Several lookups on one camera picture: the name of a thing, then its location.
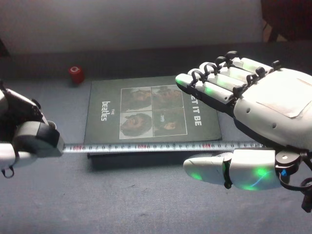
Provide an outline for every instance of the photo grid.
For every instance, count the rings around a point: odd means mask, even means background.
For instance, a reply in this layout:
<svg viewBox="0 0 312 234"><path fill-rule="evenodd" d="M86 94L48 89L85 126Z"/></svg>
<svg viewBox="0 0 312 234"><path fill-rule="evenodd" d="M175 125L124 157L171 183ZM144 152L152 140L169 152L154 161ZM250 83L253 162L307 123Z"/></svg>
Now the photo grid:
<svg viewBox="0 0 312 234"><path fill-rule="evenodd" d="M119 139L186 134L182 91L176 85L121 89Z"/></svg>

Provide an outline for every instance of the white robotic hand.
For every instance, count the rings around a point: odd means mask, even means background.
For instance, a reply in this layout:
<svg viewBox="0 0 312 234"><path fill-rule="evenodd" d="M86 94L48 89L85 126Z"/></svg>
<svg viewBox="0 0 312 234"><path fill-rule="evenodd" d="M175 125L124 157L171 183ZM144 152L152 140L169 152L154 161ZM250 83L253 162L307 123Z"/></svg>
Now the white robotic hand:
<svg viewBox="0 0 312 234"><path fill-rule="evenodd" d="M210 107L227 113L236 127L268 148L235 149L214 157L205 154L184 162L193 178L234 185L244 190L283 186L305 195L302 208L312 209L312 178L289 185L304 161L312 170L312 77L238 57L236 51L205 62L175 78L177 86Z"/></svg>
<svg viewBox="0 0 312 234"><path fill-rule="evenodd" d="M29 165L38 157L63 154L64 141L55 123L47 121L40 109L36 100L0 82L0 171L6 178L14 175L13 168Z"/></svg>

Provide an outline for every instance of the tape measure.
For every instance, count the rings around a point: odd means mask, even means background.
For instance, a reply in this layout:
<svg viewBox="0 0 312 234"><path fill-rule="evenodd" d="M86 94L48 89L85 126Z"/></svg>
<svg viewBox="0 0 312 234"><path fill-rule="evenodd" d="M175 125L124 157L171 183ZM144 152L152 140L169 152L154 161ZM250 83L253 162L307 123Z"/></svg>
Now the tape measure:
<svg viewBox="0 0 312 234"><path fill-rule="evenodd" d="M177 152L177 151L227 151L236 148L262 148L255 141L196 141L163 143L121 143L121 144L65 144L64 153L135 153L135 152Z"/></svg>

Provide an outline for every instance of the gray table surface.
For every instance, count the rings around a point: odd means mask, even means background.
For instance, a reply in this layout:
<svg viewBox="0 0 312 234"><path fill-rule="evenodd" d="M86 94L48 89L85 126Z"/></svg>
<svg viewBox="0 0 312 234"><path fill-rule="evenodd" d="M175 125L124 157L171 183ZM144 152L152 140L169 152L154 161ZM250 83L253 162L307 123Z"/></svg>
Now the gray table surface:
<svg viewBox="0 0 312 234"><path fill-rule="evenodd" d="M83 142L91 80L186 73L227 51L270 64L280 59L312 75L311 42L218 45L128 52L21 55L0 59L0 78L40 102L67 143ZM87 79L70 83L67 68L82 65ZM219 113L224 140L249 140ZM311 233L303 195L283 188L226 190L196 181L183 169L190 154L87 159L64 154L0 178L0 233L243 234ZM305 165L292 179L309 176Z"/></svg>

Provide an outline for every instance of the red object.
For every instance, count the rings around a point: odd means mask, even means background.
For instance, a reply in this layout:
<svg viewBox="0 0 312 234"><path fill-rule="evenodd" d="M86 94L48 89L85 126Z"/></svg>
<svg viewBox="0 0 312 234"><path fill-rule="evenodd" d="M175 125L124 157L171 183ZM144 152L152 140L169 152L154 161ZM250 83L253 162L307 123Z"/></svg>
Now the red object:
<svg viewBox="0 0 312 234"><path fill-rule="evenodd" d="M84 73L80 66L73 66L68 69L73 83L80 84L84 81Z"/></svg>

